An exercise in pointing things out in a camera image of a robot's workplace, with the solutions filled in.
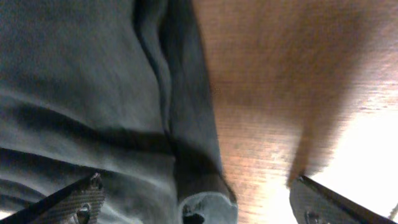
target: dark object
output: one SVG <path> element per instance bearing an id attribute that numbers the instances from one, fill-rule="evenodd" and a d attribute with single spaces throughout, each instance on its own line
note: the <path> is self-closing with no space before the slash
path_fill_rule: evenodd
<path id="1" fill-rule="evenodd" d="M 0 221 L 7 223 L 94 224 L 104 204 L 99 174 L 65 187 L 45 199 Z"/>
<path id="2" fill-rule="evenodd" d="M 395 224 L 306 176 L 301 176 L 293 182 L 290 205 L 298 224 Z"/>

